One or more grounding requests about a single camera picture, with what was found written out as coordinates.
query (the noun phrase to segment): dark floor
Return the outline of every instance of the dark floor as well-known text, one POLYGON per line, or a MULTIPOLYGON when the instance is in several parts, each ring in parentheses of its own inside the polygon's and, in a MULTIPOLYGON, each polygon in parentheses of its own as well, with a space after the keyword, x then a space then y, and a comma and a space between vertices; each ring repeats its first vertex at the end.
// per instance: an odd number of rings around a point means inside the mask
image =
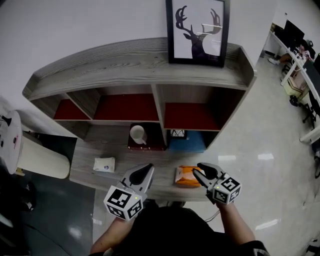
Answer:
MULTIPOLYGON (((41 134, 42 145, 72 161, 77 139, 41 134)), ((57 179, 24 170, 18 182, 31 181, 36 207, 22 213, 27 244, 33 256, 87 256, 92 246, 95 189, 69 179, 57 179)))

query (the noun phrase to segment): glossy floor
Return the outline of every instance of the glossy floor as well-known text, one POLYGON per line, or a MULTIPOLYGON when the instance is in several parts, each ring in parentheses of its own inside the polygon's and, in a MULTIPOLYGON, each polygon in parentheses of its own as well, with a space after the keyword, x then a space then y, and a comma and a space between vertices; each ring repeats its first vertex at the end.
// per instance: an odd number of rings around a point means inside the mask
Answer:
MULTIPOLYGON (((201 159, 241 180, 242 193, 235 204, 270 254, 298 256, 320 231, 320 196, 315 197, 320 181, 314 179, 311 147, 299 141, 310 128, 302 123, 305 114, 290 105, 280 86, 281 67, 267 57, 256 67, 256 83, 201 159)), ((94 241, 112 221, 102 203, 105 195, 96 190, 94 241)), ((185 207, 203 219, 217 211, 210 202, 187 202, 185 207)), ((223 232, 220 216, 209 225, 223 232)))

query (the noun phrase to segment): white wall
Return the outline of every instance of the white wall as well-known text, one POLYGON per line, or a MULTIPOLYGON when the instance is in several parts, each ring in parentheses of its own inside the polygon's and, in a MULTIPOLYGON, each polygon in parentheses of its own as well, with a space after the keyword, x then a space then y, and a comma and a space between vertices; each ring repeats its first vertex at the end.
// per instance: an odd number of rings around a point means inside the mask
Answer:
MULTIPOLYGON (((277 0, 231 0, 230 43, 256 63, 277 0)), ((0 97, 35 131, 69 136, 22 96, 32 73, 92 47, 166 37, 164 0, 7 0, 0 8, 0 97)))
MULTIPOLYGON (((311 40, 315 53, 320 53, 320 8, 315 2, 313 0, 278 0, 272 22, 284 28, 287 20, 302 30, 304 39, 311 40)), ((275 53, 278 48, 278 44, 271 39, 267 42, 265 50, 275 53)))

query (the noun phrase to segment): deer antlers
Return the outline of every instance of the deer antlers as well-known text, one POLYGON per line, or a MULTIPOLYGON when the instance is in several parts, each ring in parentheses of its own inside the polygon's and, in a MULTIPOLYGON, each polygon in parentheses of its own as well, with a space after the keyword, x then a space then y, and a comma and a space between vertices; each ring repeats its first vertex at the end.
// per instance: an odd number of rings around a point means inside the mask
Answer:
POLYGON ((213 29, 212 31, 205 32, 205 26, 201 24, 202 26, 202 33, 207 33, 207 34, 217 34, 221 30, 221 21, 220 21, 220 16, 215 12, 214 9, 211 9, 211 16, 213 20, 213 29))
POLYGON ((180 8, 176 11, 176 13, 175 13, 175 19, 176 19, 175 26, 180 30, 187 31, 191 36, 191 35, 194 35, 192 25, 191 25, 191 30, 184 27, 184 21, 187 19, 187 18, 184 18, 184 11, 185 11, 186 7, 187 6, 185 5, 184 7, 180 8))

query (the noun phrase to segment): person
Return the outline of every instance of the person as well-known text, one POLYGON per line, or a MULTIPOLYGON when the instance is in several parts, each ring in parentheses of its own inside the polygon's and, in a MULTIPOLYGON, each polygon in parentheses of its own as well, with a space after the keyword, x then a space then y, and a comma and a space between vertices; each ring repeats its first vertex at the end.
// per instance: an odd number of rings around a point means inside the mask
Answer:
MULTIPOLYGON (((308 43, 305 41, 305 40, 302 40, 301 42, 301 45, 298 49, 298 52, 299 54, 302 56, 302 58, 304 60, 307 60, 307 59, 313 59, 312 56, 310 55, 310 52, 309 52, 309 46, 308 46, 308 43)), ((280 59, 276 60, 276 59, 273 59, 273 58, 268 58, 268 61, 274 65, 279 65, 280 63, 287 63, 287 62, 291 62, 292 61, 292 57, 290 56, 289 53, 286 53, 284 55, 281 56, 280 59)))
POLYGON ((91 256, 269 256, 233 203, 216 205, 225 233, 213 231, 191 209, 154 203, 131 221, 116 218, 92 246, 91 256))

